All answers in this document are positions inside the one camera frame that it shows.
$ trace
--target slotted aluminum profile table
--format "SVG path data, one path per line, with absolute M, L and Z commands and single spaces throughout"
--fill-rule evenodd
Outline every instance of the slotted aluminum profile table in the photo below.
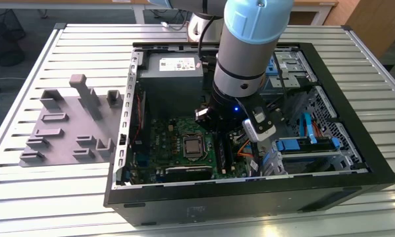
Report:
M 389 236 L 395 237 L 395 185 L 323 212 L 134 228 L 103 207 L 108 163 L 22 168 L 43 90 L 75 96 L 86 74 L 99 95 L 124 91 L 134 42 L 186 41 L 159 25 L 55 29 L 0 128 L 0 235 L 15 236 Z M 362 41 L 341 27 L 290 26 L 282 42 L 310 42 L 395 172 L 395 80 Z

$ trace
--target black cable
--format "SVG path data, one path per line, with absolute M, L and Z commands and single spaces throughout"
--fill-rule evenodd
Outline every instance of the black cable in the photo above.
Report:
M 215 16 L 211 17 L 211 20 L 210 20 L 209 24 L 205 26 L 205 29 L 202 31 L 201 38 L 199 38 L 198 56 L 199 56 L 201 61 L 203 61 L 203 62 L 207 62 L 207 61 L 203 60 L 203 55 L 202 55 L 202 41 L 203 41 L 203 37 L 205 37 L 206 31 L 209 30 L 209 28 L 210 28 L 214 20 L 215 20 Z
M 278 62 L 278 58 L 277 58 L 275 52 L 273 53 L 273 56 L 274 56 L 274 61 L 275 61 L 275 67 L 277 67 L 277 71 L 278 71 L 279 81 L 282 83 L 285 100 L 287 101 L 287 89 L 286 89 L 286 85 L 285 85 L 283 70 L 282 70 L 282 68 L 279 66 L 279 62 Z
M 154 10 L 150 10 L 150 11 L 154 13 L 155 18 L 161 18 L 162 17 L 161 15 L 157 14 L 157 12 Z

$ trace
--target wooden cabinet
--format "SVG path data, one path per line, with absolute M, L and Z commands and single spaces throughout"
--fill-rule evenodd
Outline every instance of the wooden cabinet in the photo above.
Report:
M 325 25 L 350 25 L 380 58 L 395 40 L 395 0 L 339 0 Z

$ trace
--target red wire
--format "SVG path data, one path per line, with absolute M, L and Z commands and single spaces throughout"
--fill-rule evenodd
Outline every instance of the red wire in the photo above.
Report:
M 137 98 L 138 98 L 139 126 L 138 126 L 137 135 L 135 135 L 135 138 L 134 138 L 134 142 L 132 142 L 132 144 L 134 144 L 135 141 L 137 141 L 137 137 L 138 137 L 139 130 L 141 130 L 141 124 L 142 124 L 142 118 L 141 118 L 141 98 L 139 98 L 139 95 L 137 95 Z

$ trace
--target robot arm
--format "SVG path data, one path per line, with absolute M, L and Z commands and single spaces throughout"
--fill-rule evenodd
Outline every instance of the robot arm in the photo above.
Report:
M 258 89 L 278 39 L 287 27 L 294 0 L 149 1 L 225 17 L 207 112 L 215 111 L 223 124 L 234 123 L 227 121 L 230 118 L 245 118 L 241 120 L 250 140 L 263 141 L 275 133 L 275 126 Z

